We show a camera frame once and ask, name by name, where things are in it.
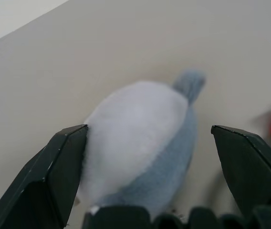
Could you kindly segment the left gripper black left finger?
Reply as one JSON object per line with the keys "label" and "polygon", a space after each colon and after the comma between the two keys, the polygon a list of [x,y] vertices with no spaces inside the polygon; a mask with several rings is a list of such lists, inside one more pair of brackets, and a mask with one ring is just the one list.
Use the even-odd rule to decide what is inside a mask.
{"label": "left gripper black left finger", "polygon": [[0,199],[0,229],[64,229],[79,187],[87,125],[57,132]]}

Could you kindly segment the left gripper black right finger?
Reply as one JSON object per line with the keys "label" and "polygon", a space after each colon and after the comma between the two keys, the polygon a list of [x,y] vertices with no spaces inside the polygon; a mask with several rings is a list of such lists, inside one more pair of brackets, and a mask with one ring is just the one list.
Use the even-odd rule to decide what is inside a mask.
{"label": "left gripper black right finger", "polygon": [[214,125],[222,171],[239,206],[271,205],[271,146],[259,135]]}

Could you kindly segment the blue white plush toy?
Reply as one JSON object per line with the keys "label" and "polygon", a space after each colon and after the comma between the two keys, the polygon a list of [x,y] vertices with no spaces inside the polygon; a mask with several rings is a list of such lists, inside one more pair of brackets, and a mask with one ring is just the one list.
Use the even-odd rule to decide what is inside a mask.
{"label": "blue white plush toy", "polygon": [[197,71],[172,85],[139,81],[116,90],[87,117],[77,198],[88,211],[112,206],[167,211],[182,187],[197,141],[194,103],[206,83]]}

